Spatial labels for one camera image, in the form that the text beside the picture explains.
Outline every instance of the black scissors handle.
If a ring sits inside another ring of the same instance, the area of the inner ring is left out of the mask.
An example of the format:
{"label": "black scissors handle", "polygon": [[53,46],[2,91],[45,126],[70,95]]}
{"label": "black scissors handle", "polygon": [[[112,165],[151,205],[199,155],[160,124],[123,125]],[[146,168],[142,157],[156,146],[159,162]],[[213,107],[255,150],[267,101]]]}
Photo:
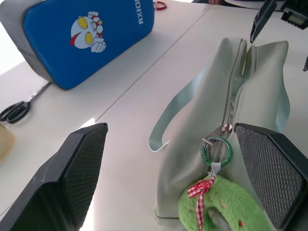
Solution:
{"label": "black scissors handle", "polygon": [[0,121],[7,121],[9,124],[14,124],[27,115],[30,107],[30,102],[21,101],[19,103],[15,103],[0,114]]}

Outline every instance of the blue case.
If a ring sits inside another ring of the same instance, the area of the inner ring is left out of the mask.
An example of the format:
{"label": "blue case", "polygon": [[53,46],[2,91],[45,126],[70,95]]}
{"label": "blue case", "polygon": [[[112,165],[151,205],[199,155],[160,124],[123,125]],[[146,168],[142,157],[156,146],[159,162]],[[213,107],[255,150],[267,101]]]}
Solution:
{"label": "blue case", "polygon": [[152,0],[6,0],[0,20],[30,66],[69,90],[147,36],[154,7]]}

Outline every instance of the green plush toy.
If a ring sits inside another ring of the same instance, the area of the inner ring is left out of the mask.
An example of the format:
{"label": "green plush toy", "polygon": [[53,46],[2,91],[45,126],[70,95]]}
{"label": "green plush toy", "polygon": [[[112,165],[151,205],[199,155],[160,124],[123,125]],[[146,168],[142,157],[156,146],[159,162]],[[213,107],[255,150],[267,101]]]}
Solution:
{"label": "green plush toy", "polygon": [[[271,231],[262,209],[242,187],[220,176],[216,176],[214,180],[214,184],[204,193],[202,231],[217,230],[208,214],[209,208],[212,207],[218,209],[233,231]],[[179,218],[187,231],[200,229],[196,213],[199,196],[189,198],[188,190],[185,190],[180,198]]]}

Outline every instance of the scissors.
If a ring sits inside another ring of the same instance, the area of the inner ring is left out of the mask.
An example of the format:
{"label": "scissors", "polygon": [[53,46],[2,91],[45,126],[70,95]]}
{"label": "scissors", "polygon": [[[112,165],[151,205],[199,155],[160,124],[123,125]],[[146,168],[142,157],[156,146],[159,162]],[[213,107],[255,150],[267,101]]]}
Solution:
{"label": "scissors", "polygon": [[154,9],[156,9],[157,11],[162,11],[167,8],[167,4],[165,4],[162,1],[153,0],[153,3],[154,3]]}
{"label": "scissors", "polygon": [[40,95],[51,83],[47,83],[38,92],[34,93],[28,101],[21,101],[9,106],[0,114],[0,121],[7,121],[9,124],[14,124],[25,117],[31,108],[31,101]]}

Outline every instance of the stuffed toy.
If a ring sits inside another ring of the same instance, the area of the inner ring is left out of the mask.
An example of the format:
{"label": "stuffed toy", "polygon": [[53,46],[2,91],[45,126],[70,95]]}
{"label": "stuffed toy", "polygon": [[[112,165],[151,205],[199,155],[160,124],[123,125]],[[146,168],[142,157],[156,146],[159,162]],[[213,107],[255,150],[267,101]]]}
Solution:
{"label": "stuffed toy", "polygon": [[213,207],[232,231],[271,231],[254,199],[242,187],[220,176],[207,177],[190,186],[178,206],[179,218],[187,231],[217,231],[208,213]]}

